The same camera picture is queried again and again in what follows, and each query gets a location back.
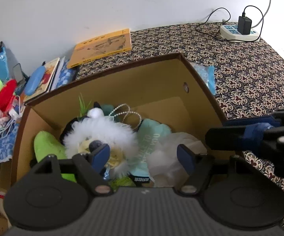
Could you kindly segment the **white cloth bundle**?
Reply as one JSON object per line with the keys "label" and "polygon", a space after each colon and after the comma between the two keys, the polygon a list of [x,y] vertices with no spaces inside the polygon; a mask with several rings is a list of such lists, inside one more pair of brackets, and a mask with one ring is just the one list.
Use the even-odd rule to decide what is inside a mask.
{"label": "white cloth bundle", "polygon": [[180,144],[194,154],[207,154],[203,143],[188,133],[178,132],[160,137],[154,151],[146,157],[149,177],[154,182],[154,187],[177,187],[188,178],[177,158],[177,147]]}

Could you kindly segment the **white fluffy round plush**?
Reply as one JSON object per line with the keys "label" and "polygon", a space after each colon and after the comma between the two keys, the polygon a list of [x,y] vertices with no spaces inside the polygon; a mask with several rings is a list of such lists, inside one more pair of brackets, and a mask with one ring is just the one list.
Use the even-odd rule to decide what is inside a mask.
{"label": "white fluffy round plush", "polygon": [[137,133],[132,128],[111,117],[85,118],[72,124],[72,130],[63,138],[67,158],[89,151],[101,145],[110,148],[107,161],[110,178],[126,177],[129,173],[129,160],[139,151]]}

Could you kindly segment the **green frog plush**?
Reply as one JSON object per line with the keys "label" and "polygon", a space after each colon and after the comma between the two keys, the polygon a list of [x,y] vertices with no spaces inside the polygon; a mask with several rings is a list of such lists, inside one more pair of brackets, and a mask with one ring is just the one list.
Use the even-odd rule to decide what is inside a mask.
{"label": "green frog plush", "polygon": [[36,164],[49,155],[55,155],[58,160],[65,160],[64,164],[67,166],[72,164],[65,154],[65,147],[47,131],[38,132],[34,138],[34,153]]}

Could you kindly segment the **mint green pillow plush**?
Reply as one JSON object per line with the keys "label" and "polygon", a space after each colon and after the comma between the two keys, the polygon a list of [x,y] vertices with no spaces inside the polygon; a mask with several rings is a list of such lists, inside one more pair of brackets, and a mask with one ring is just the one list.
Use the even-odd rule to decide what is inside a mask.
{"label": "mint green pillow plush", "polygon": [[128,161],[132,176],[148,177],[146,157],[150,155],[161,137],[171,133],[169,126],[152,119],[144,119],[137,131],[139,152]]}

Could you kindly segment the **pink toy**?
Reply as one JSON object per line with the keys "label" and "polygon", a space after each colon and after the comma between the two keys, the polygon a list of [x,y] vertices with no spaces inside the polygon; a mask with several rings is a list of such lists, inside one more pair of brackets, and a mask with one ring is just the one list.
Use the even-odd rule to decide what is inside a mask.
{"label": "pink toy", "polygon": [[213,95],[216,95],[215,89],[215,76],[214,76],[214,66],[198,65],[194,62],[190,63],[196,72],[200,75],[205,85],[208,87]]}

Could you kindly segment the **patterned brown bed cover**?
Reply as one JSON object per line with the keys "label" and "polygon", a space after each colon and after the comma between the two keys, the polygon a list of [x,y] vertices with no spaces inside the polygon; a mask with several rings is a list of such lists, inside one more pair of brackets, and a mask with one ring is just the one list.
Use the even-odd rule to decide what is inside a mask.
{"label": "patterned brown bed cover", "polygon": [[215,97],[228,119],[263,116],[284,108],[283,58],[264,40],[221,41],[219,28],[219,23],[188,23],[134,31],[132,50],[84,64],[76,78],[179,52],[190,62],[214,67]]}

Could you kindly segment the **brown cardboard box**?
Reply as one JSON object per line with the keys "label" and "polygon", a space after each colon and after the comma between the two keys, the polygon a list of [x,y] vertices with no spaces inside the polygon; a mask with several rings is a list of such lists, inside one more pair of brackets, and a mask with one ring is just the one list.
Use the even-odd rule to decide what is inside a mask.
{"label": "brown cardboard box", "polygon": [[131,126],[140,118],[149,118],[200,141],[210,128],[220,127],[227,120],[221,105],[182,54],[119,65],[28,102],[13,151],[11,183],[30,171],[38,132],[59,137],[67,123],[80,115],[79,97],[90,105],[112,105],[116,112],[132,111],[125,118]]}

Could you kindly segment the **blue patterned cloth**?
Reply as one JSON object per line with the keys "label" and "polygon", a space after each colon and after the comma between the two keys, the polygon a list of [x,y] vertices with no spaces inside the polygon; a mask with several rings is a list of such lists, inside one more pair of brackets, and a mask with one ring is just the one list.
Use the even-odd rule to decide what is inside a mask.
{"label": "blue patterned cloth", "polygon": [[0,163],[12,159],[19,124],[15,124],[5,137],[0,137]]}

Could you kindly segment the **white power strip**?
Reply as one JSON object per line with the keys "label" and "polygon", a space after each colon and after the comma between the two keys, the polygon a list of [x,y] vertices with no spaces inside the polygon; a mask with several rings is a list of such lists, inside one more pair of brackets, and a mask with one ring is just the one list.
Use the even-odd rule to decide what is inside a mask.
{"label": "white power strip", "polygon": [[256,31],[250,31],[248,35],[242,35],[236,25],[222,25],[220,26],[220,35],[223,39],[232,42],[235,41],[258,41],[259,33]]}

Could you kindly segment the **black charger adapter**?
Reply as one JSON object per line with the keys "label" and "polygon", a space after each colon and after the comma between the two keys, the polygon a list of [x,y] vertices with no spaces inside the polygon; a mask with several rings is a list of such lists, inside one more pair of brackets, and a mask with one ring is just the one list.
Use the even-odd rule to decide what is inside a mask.
{"label": "black charger adapter", "polygon": [[252,20],[245,15],[245,12],[242,13],[238,18],[237,30],[242,35],[249,35],[251,31]]}

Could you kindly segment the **picture book stack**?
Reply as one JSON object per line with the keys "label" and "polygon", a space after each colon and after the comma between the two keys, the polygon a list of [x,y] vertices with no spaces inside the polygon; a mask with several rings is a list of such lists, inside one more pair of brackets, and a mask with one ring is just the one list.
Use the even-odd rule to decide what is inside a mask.
{"label": "picture book stack", "polygon": [[76,69],[68,69],[68,62],[69,60],[62,57],[43,63],[45,66],[45,74],[43,75],[39,86],[31,96],[26,96],[23,92],[23,102],[27,103],[43,94],[72,82],[76,76]]}

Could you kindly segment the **blue pencil case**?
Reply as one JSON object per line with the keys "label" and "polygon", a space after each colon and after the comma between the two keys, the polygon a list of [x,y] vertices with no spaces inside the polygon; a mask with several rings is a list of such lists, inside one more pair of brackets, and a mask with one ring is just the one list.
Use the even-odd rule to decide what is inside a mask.
{"label": "blue pencil case", "polygon": [[25,89],[24,89],[24,94],[26,96],[31,96],[35,93],[37,87],[39,86],[43,75],[45,74],[45,66],[41,65],[39,66],[30,76]]}

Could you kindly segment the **red plush toy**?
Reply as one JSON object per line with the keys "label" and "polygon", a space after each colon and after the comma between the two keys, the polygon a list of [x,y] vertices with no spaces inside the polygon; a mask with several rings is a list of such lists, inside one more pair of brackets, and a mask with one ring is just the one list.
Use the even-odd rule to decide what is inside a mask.
{"label": "red plush toy", "polygon": [[9,104],[12,102],[15,96],[15,89],[17,87],[17,81],[11,79],[0,90],[0,111],[6,112]]}

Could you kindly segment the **yellow book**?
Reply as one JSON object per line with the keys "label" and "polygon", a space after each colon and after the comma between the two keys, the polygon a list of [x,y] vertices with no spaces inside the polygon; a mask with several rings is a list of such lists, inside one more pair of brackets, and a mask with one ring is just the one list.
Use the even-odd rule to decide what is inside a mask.
{"label": "yellow book", "polygon": [[78,43],[67,64],[67,68],[101,59],[103,57],[132,50],[129,28],[94,37]]}

